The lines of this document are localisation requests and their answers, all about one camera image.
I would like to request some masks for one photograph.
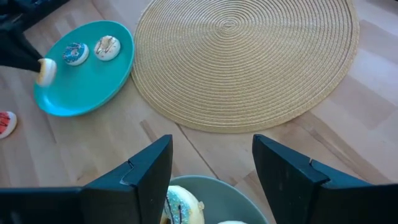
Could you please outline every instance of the round placemat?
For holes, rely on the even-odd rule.
[[[179,124],[257,131],[331,93],[358,37],[350,0],[155,0],[136,29],[132,77]]]

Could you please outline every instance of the wooden table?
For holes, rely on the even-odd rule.
[[[25,34],[45,54],[63,35],[90,21],[115,20],[133,31],[148,3],[71,0]],[[397,182],[398,2],[355,4],[361,36],[346,78],[309,112],[258,133],[369,182]],[[31,72],[0,68],[0,110],[19,117],[15,133],[0,140],[1,187],[83,185],[173,134],[174,176],[200,174],[230,183],[273,222],[254,170],[253,133],[211,134],[175,124],[141,98],[131,79],[90,114],[49,116],[34,102],[33,82]]]

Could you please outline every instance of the woven placemat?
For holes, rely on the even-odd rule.
[[[132,77],[179,124],[257,131],[331,93],[358,37],[350,0],[155,0],[136,29]]]

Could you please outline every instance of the gray bowl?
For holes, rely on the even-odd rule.
[[[206,224],[223,221],[242,221],[247,224],[266,224],[267,220],[260,210],[236,188],[220,180],[186,175],[170,181],[190,191],[205,204]]]

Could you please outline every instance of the teal plate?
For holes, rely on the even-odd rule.
[[[107,62],[94,55],[96,42],[105,35],[114,36],[121,44],[119,55]],[[62,58],[65,47],[72,42],[82,42],[90,50],[87,60],[78,66],[67,65]],[[122,24],[96,21],[62,37],[45,57],[57,63],[57,74],[48,87],[35,84],[38,106],[55,116],[76,116],[97,109],[121,89],[132,68],[134,42]]]

